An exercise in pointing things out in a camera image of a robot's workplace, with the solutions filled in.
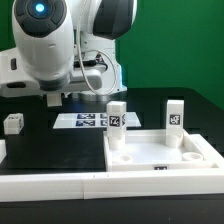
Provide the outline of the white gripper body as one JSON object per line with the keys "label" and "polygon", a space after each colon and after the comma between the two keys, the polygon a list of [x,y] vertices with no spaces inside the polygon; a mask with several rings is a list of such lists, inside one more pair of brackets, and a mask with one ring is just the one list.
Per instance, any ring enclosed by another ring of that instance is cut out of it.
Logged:
{"label": "white gripper body", "polygon": [[72,49],[57,46],[0,52],[0,96],[20,97],[88,90]]}

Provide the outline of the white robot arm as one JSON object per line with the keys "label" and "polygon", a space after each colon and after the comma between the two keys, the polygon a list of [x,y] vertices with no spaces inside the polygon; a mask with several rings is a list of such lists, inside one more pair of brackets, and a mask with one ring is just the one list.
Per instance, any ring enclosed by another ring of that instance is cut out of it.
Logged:
{"label": "white robot arm", "polygon": [[137,0],[14,0],[15,47],[0,52],[0,96],[115,93],[114,41],[136,12]]}

